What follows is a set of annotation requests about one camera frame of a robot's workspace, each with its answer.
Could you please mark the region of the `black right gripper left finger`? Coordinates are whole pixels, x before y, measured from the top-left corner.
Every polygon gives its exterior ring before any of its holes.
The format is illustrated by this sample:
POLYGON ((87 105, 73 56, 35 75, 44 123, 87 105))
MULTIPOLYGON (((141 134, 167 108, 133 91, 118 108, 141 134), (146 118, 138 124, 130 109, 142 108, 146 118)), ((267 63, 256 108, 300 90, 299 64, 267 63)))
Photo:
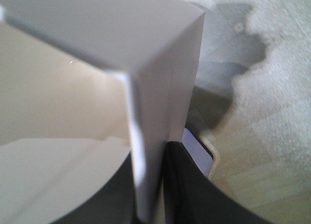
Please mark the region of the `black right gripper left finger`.
POLYGON ((55 224, 135 224, 131 155, 90 199, 54 221, 55 224))

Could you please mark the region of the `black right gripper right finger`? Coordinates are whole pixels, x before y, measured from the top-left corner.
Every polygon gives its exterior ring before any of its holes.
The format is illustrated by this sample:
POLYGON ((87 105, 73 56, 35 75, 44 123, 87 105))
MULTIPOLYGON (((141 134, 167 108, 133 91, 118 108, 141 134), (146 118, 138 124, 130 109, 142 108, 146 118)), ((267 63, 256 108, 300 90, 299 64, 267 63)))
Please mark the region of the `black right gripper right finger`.
POLYGON ((162 161, 168 224, 266 224, 222 193, 201 173, 180 142, 169 142, 162 161))

